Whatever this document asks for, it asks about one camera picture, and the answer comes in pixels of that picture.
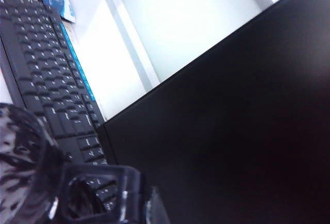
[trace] key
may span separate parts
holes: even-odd
[[[11,20],[9,10],[7,8],[0,8],[0,18]]]
[[[58,62],[56,60],[48,59],[47,62],[49,64],[50,68],[55,69],[55,70],[59,69],[59,65],[58,65]]]
[[[70,94],[78,94],[78,88],[75,85],[69,85],[68,90]]]
[[[53,75],[52,70],[50,70],[50,71],[43,70],[43,71],[41,71],[41,75],[42,75],[43,79],[45,79],[45,80],[52,81],[55,79],[55,76]]]
[[[85,133],[93,133],[94,132],[94,127],[93,124],[87,114],[80,114],[79,119],[82,121],[84,127],[85,127]]]
[[[25,30],[25,27],[21,25],[21,26],[16,26],[16,32],[25,35],[27,31]]]
[[[40,42],[32,42],[32,48],[37,51],[44,51]]]
[[[18,81],[18,85],[23,95],[36,95],[35,85],[31,81]]]
[[[54,78],[62,79],[63,75],[61,74],[61,71],[53,68],[53,69],[51,69],[51,72],[52,72]]]
[[[51,130],[53,132],[53,135],[55,138],[63,137],[65,135],[61,123],[58,120],[57,113],[54,108],[45,108],[45,113],[47,117],[47,121],[49,123],[49,126],[51,127]]]
[[[67,84],[63,79],[55,79],[56,85],[58,86],[58,89],[66,89]]]
[[[91,161],[91,162],[88,162],[88,163],[93,164],[94,166],[108,165],[108,162],[105,158],[97,159],[95,161]]]
[[[51,133],[51,130],[50,130],[50,126],[49,126],[49,123],[46,119],[45,116],[38,116],[38,118],[41,120],[41,122],[43,123],[44,127],[46,128],[47,132]]]
[[[83,89],[85,87],[83,80],[76,78],[76,82],[79,89]]]
[[[29,37],[27,35],[19,35],[19,40],[21,43],[29,44]]]
[[[81,97],[79,95],[73,95],[73,103],[75,104],[82,104]]]
[[[62,95],[59,91],[50,91],[49,97],[52,99],[52,101],[57,101],[62,99]]]
[[[89,113],[93,113],[95,110],[97,110],[97,107],[94,103],[89,103],[86,105],[86,107]]]
[[[78,119],[72,120],[72,123],[73,123],[74,129],[76,130],[76,134],[78,134],[78,135],[85,134],[85,127],[80,120],[78,120]]]
[[[78,70],[77,69],[77,66],[76,66],[76,64],[74,62],[69,62],[69,66],[70,66],[71,70],[73,70],[73,71],[77,71]]]
[[[40,45],[40,48],[42,47],[41,43],[39,43],[39,42],[35,43],[35,44],[36,44],[37,47],[39,47],[39,45]],[[45,54],[44,51],[36,51],[35,56],[38,60],[46,61],[46,59],[47,59],[46,54]]]
[[[115,185],[109,185],[95,192],[101,202],[113,197],[117,192],[117,187]]]
[[[22,47],[22,50],[23,50],[25,53],[33,54],[33,52],[34,52],[32,46],[31,46],[30,44],[21,44],[21,47]]]
[[[104,201],[103,206],[106,209],[106,211],[110,212],[114,209],[114,204],[115,204],[114,200],[109,199],[107,201]]]
[[[78,139],[78,146],[81,150],[100,146],[98,139],[94,136]]]
[[[38,96],[23,95],[23,100],[26,108],[33,112],[35,115],[42,115],[44,113]]]
[[[86,113],[86,107],[84,105],[76,105],[78,113]]]
[[[80,78],[79,71],[72,71],[72,74],[74,78]]]
[[[67,85],[74,85],[74,79],[72,76],[64,76],[64,81]]]
[[[94,122],[98,122],[98,116],[97,116],[95,113],[91,113],[91,114],[89,114],[89,115],[90,115],[90,117],[91,117],[93,123],[94,123]]]
[[[74,108],[75,105],[73,103],[73,100],[71,99],[64,99],[63,102],[65,103],[66,108]]]
[[[48,96],[48,89],[45,85],[36,85],[36,89],[39,96]]]
[[[74,135],[75,129],[72,126],[72,122],[71,122],[68,114],[65,112],[61,112],[61,113],[58,113],[57,116],[63,125],[64,132],[66,133],[66,135],[69,135],[69,136]]]
[[[42,77],[42,75],[38,75],[38,74],[33,74],[32,75],[32,82],[34,85],[42,85],[44,83],[44,79]]]
[[[56,82],[54,80],[53,81],[46,80],[45,85],[48,90],[53,90],[53,91],[58,90],[58,85],[56,84]]]
[[[11,67],[18,80],[32,80],[30,68],[24,62],[12,62]]]
[[[71,120],[79,119],[79,114],[78,114],[78,111],[76,109],[68,109],[67,113],[68,113]]]
[[[52,107],[53,106],[53,101],[48,96],[40,96],[40,101],[41,101],[41,105],[43,107]]]
[[[67,89],[59,89],[58,90],[62,96],[62,98],[69,98],[70,97],[70,92]]]
[[[65,103],[63,101],[56,101],[54,103],[54,109],[56,113],[64,112],[66,110]]]
[[[93,161],[104,157],[103,150],[100,147],[83,150],[81,152],[85,162]]]
[[[110,184],[111,181],[103,178],[89,178],[85,181],[93,190],[99,189],[101,187]]]
[[[24,57],[27,63],[37,63],[37,58],[33,54],[24,54]]]
[[[84,100],[85,104],[89,104],[91,102],[91,97],[87,94],[82,94],[82,99]]]
[[[67,46],[68,46],[68,43],[66,42],[66,40],[63,40],[63,39],[60,39],[60,44],[62,47],[65,47],[65,48],[67,48]]]
[[[29,32],[29,33],[27,34],[27,36],[28,36],[29,40],[31,40],[31,41],[39,42],[40,39],[41,39],[41,38],[38,36],[38,34],[35,33],[35,32]]]
[[[54,24],[54,29],[57,32],[61,32],[62,31],[61,26],[59,24]]]
[[[62,45],[62,43],[61,43],[61,40],[64,40],[64,34],[61,32],[61,31],[56,31],[56,35],[57,35],[57,37],[58,37],[58,39],[59,39],[59,41],[60,41],[60,44]]]
[[[60,67],[60,71],[63,75],[71,76],[71,71],[69,67]]]
[[[38,60],[38,66],[42,71],[50,71],[51,67],[47,61]]]
[[[64,53],[64,56],[65,56],[65,58],[67,59],[68,62],[74,62],[73,57],[71,56],[71,54]]]
[[[38,66],[38,64],[36,62],[33,62],[33,63],[29,63],[27,65],[29,71],[32,73],[32,74],[39,74],[40,73],[40,68]]]

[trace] black keyboard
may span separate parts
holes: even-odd
[[[43,121],[74,163],[107,164],[95,129],[104,120],[58,12],[0,0],[1,68],[14,104]]]

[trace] wall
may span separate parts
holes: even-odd
[[[77,54],[105,119],[113,117],[145,89],[105,0],[70,0]]]
[[[261,9],[255,0],[122,0],[161,81]]]

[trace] computer monitor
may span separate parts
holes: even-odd
[[[172,223],[330,222],[330,0],[281,0],[105,123]]]

